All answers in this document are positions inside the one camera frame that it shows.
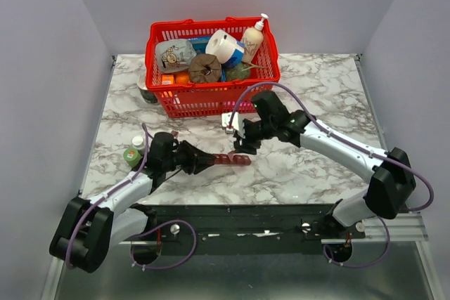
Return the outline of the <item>brown weekly pill organizer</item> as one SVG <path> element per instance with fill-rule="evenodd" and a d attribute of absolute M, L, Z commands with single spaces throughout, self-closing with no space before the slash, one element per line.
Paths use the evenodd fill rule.
<path fill-rule="evenodd" d="M 228 154 L 214 154 L 215 165 L 228 165 L 228 166 L 250 166 L 251 159 L 247 155 L 235 154 L 230 152 Z"/>

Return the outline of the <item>green pill bottle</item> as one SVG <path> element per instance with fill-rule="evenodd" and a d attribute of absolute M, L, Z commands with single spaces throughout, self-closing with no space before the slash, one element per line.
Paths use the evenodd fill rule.
<path fill-rule="evenodd" d="M 123 158 L 130 168 L 134 168 L 140 164 L 143 156 L 136 148 L 127 148 L 123 152 Z"/>

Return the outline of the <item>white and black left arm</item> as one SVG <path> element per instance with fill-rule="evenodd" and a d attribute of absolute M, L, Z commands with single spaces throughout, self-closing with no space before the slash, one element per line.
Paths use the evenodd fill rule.
<path fill-rule="evenodd" d="M 154 236 L 156 224 L 135 204 L 159 188 L 169 172 L 199 174 L 214 166 L 218 155 L 204 152 L 167 132 L 145 141 L 143 158 L 119 183 L 89 199 L 72 198 L 51 240 L 49 253 L 68 268 L 94 272 L 111 246 L 134 235 Z"/>

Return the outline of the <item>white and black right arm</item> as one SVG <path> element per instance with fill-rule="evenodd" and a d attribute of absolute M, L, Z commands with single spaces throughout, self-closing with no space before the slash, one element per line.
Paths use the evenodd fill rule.
<path fill-rule="evenodd" d="M 259 116 L 256 122 L 236 111 L 222 117 L 223 127 L 235 137 L 235 152 L 254 155 L 263 140 L 277 138 L 326 156 L 368 184 L 365 191 L 338 200 L 319 221 L 328 236 L 341 237 L 353 224 L 374 216 L 395 219 L 416 188 L 403 150 L 374 148 L 334 131 L 304 110 L 289 112 L 273 91 L 256 94 L 251 103 Z"/>

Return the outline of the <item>green round vegetable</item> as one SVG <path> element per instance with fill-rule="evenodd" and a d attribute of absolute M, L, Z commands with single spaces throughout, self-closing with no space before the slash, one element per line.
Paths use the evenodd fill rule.
<path fill-rule="evenodd" d="M 251 70 L 250 64 L 239 63 L 233 68 L 225 69 L 225 80 L 226 81 L 243 81 L 250 77 Z"/>

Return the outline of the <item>white dark cup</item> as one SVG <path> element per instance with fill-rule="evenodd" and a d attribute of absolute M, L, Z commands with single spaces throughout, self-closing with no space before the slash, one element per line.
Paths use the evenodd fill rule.
<path fill-rule="evenodd" d="M 136 81 L 136 85 L 138 86 L 141 97 L 144 99 L 145 102 L 147 102 L 149 104 L 157 104 L 158 103 L 158 99 L 156 98 L 156 96 L 147 89 L 145 74 L 141 74 L 138 77 L 138 79 Z"/>

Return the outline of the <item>orange fruit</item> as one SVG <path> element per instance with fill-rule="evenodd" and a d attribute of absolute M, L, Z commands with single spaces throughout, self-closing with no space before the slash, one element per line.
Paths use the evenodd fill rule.
<path fill-rule="evenodd" d="M 190 82 L 190 75 L 189 72 L 183 71 L 183 72 L 176 72 L 174 74 L 174 79 L 176 84 L 189 84 Z"/>

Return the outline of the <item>small orange box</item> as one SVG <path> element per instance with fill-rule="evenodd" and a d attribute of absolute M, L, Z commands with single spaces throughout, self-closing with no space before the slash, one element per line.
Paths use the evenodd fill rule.
<path fill-rule="evenodd" d="M 173 74 L 163 74 L 161 77 L 161 84 L 163 86 L 170 86 L 176 84 L 175 76 Z"/>

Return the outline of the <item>brown round paper package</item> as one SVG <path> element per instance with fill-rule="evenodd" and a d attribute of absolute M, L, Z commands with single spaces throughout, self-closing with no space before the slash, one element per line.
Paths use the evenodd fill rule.
<path fill-rule="evenodd" d="M 188 73 L 195 84 L 215 83 L 221 79 L 221 63 L 212 54 L 200 54 L 192 59 Z"/>

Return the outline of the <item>red plastic shopping basket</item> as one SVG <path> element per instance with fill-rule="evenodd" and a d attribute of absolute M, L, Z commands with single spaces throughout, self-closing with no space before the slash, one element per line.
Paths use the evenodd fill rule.
<path fill-rule="evenodd" d="M 232 111 L 240 95 L 249 86 L 263 81 L 280 80 L 278 49 L 270 24 L 265 22 L 262 29 L 264 39 L 252 61 L 259 67 L 250 70 L 248 79 L 209 84 L 164 85 L 162 67 L 157 64 L 155 52 L 157 44 L 174 39 L 207 37 L 219 29 L 240 39 L 244 31 L 255 25 L 258 20 L 257 17 L 227 17 L 223 20 L 207 21 L 185 19 L 154 22 L 150 26 L 145 53 L 146 88 L 154 93 L 169 117 L 199 117 Z"/>

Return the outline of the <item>white toilet paper roll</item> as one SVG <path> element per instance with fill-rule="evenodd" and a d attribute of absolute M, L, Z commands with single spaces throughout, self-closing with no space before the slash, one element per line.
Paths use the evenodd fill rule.
<path fill-rule="evenodd" d="M 243 43 L 224 30 L 217 30 L 208 41 L 205 53 L 214 55 L 226 68 L 233 68 L 242 60 L 245 52 Z"/>

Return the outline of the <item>grey cartoon snack bag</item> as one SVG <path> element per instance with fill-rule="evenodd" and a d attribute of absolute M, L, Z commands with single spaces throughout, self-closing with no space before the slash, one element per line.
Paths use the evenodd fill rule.
<path fill-rule="evenodd" d="M 196 50 L 187 39 L 162 41 L 155 47 L 155 57 L 162 73 L 187 70 L 196 56 Z"/>

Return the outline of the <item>white pump lotion bottle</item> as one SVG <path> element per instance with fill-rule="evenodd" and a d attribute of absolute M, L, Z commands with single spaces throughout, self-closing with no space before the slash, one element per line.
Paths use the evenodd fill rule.
<path fill-rule="evenodd" d="M 242 58 L 243 63 L 250 64 L 255 57 L 256 52 L 263 42 L 264 35 L 262 30 L 264 28 L 264 23 L 268 18 L 267 14 L 262 13 L 261 18 L 252 27 L 249 27 L 244 31 L 241 38 L 241 42 L 245 49 Z"/>

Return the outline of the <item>blue package in basket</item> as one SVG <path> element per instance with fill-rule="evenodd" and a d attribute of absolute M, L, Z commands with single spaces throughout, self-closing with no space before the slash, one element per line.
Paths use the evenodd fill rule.
<path fill-rule="evenodd" d="M 202 37 L 191 37 L 188 40 L 192 44 L 193 49 L 196 51 L 197 54 L 204 54 L 210 38 L 211 36 L 202 36 Z"/>

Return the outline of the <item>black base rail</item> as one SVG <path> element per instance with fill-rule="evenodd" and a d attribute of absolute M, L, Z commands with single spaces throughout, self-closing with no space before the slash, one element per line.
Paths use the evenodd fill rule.
<path fill-rule="evenodd" d="M 165 256 L 320 254 L 321 243 L 363 239 L 356 225 L 325 227 L 331 204 L 266 205 L 142 205 L 134 209 L 148 217 L 150 230 L 160 234 L 136 238 L 133 248 L 141 258 L 162 240 Z"/>

